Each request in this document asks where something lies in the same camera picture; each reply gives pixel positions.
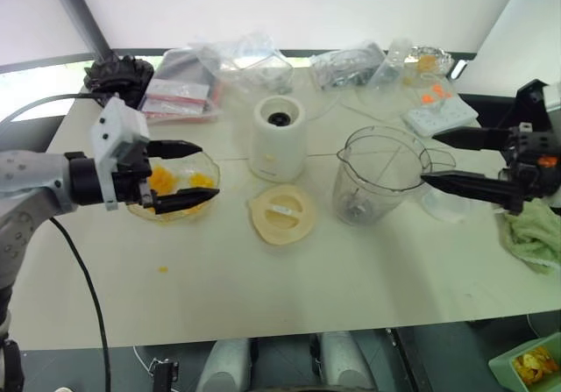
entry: plastic bag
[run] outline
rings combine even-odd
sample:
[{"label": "plastic bag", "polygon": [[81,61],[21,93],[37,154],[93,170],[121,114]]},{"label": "plastic bag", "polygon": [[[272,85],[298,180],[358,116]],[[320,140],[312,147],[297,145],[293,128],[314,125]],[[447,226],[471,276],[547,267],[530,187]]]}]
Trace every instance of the plastic bag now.
[{"label": "plastic bag", "polygon": [[220,114],[222,84],[199,61],[196,48],[168,50],[156,69],[140,107],[148,123],[208,122]]},{"label": "plastic bag", "polygon": [[317,85],[328,91],[366,85],[385,58],[376,43],[367,41],[358,48],[313,56],[310,62]]},{"label": "plastic bag", "polygon": [[260,88],[272,94],[287,94],[292,90],[294,68],[264,33],[252,32],[232,41],[201,44],[196,53],[217,79],[244,92]]}]

